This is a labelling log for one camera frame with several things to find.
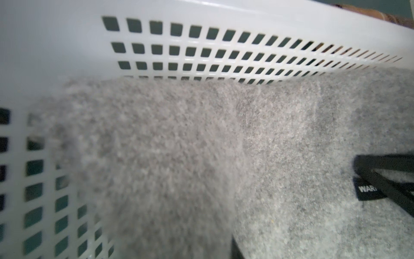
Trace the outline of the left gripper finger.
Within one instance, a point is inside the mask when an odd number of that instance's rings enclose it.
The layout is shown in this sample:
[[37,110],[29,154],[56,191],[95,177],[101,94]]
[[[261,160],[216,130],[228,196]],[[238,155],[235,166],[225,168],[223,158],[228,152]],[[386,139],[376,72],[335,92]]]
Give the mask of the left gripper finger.
[[239,249],[239,246],[233,236],[231,240],[231,259],[245,259],[243,253]]

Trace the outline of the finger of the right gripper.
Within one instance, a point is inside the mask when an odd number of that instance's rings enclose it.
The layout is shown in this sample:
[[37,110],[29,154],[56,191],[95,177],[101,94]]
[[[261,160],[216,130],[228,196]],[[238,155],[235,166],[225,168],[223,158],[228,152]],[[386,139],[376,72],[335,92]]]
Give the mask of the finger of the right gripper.
[[358,175],[353,179],[353,183],[359,201],[388,198],[413,216],[414,184],[389,180],[380,175],[378,169],[413,174],[414,156],[412,154],[357,155],[353,160],[353,170]]

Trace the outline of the grey scarf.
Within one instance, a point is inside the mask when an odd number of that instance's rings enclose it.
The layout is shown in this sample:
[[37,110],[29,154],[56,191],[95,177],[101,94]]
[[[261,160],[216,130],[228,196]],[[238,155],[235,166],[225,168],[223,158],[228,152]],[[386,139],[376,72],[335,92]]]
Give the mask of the grey scarf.
[[353,194],[358,155],[414,152],[414,73],[245,85],[79,80],[37,134],[124,259],[411,259],[414,221]]

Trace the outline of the brown plaid fringed scarf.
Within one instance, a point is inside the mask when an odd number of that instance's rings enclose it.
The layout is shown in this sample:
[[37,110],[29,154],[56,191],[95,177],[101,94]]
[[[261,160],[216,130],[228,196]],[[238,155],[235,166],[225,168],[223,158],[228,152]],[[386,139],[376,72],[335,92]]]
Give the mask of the brown plaid fringed scarf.
[[396,25],[400,25],[409,29],[414,28],[414,20],[411,18],[405,18],[400,16],[394,16],[386,14],[374,9],[359,8],[348,4],[332,4],[332,6],[338,7],[343,10],[351,11],[357,14],[373,17],[382,21],[390,22]]

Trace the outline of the white plastic basket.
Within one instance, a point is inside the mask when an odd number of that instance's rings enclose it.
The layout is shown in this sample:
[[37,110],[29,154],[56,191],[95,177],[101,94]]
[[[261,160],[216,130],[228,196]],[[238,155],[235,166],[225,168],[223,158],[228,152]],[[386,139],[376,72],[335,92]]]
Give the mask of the white plastic basket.
[[414,32],[315,1],[2,1],[1,258],[116,259],[42,139],[39,98],[70,79],[249,85],[414,67]]

